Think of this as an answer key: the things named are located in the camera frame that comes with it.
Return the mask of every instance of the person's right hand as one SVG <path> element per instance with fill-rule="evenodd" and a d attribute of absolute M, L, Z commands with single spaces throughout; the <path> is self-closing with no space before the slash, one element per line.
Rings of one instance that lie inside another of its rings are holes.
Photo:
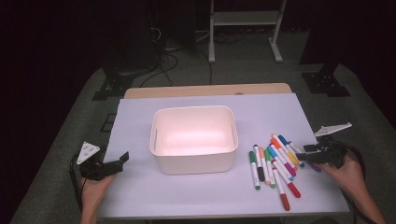
<path fill-rule="evenodd" d="M 366 185 L 364 183 L 361 166 L 348 155 L 344 157 L 344 165 L 337 169 L 327 164 L 317 164 L 320 169 L 329 174 L 339 185 L 341 189 L 352 197 L 359 192 L 365 192 Z"/>

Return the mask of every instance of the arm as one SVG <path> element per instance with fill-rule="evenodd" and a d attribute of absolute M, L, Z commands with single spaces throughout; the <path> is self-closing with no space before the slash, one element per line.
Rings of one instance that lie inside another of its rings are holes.
<path fill-rule="evenodd" d="M 107 176 L 101 181 L 87 179 L 82 189 L 82 214 L 80 224 L 95 224 L 96 213 L 100 202 L 105 198 L 106 191 L 115 175 Z"/>
<path fill-rule="evenodd" d="M 344 165 L 339 168 L 333 168 L 326 164 L 318 164 L 318 167 L 329 174 L 353 200 L 365 216 L 377 224 L 386 223 L 381 212 L 375 204 L 364 183 L 361 173 L 361 166 L 348 155 L 344 157 Z"/>

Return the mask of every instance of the tripod base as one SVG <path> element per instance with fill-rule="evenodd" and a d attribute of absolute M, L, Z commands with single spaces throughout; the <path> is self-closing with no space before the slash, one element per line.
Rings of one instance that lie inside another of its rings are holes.
<path fill-rule="evenodd" d="M 302 73 L 306 85 L 312 93 L 326 93 L 329 97 L 350 96 L 347 88 L 340 86 L 333 75 L 320 72 Z"/>

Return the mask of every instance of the dark background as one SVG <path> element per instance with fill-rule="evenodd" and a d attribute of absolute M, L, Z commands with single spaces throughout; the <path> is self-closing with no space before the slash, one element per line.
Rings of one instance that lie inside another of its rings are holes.
<path fill-rule="evenodd" d="M 278 1 L 216 1 L 217 11 L 278 6 Z M 159 26 L 164 36 L 190 46 L 193 30 L 208 28 L 208 12 L 209 1 L 202 0 L 1 1 L 1 93 L 6 113 L 0 223 L 12 218 L 92 73 L 108 60 L 112 63 L 106 66 L 127 63 L 132 70 L 158 65 L 158 46 L 151 45 L 149 27 Z M 326 63 L 335 57 L 359 77 L 395 127 L 394 15 L 391 0 L 289 0 L 281 29 L 310 28 L 301 63 Z"/>

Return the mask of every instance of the blue marker cap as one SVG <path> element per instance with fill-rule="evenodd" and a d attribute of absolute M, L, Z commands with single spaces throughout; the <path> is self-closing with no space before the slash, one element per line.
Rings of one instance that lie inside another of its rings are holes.
<path fill-rule="evenodd" d="M 283 145 L 288 145 L 289 144 L 288 141 L 286 141 L 286 139 L 282 135 L 278 136 L 278 138 L 283 143 Z"/>
<path fill-rule="evenodd" d="M 268 146 L 267 150 L 271 154 L 272 158 L 275 158 L 277 156 L 276 153 L 274 152 L 274 150 L 271 148 L 271 146 Z"/>

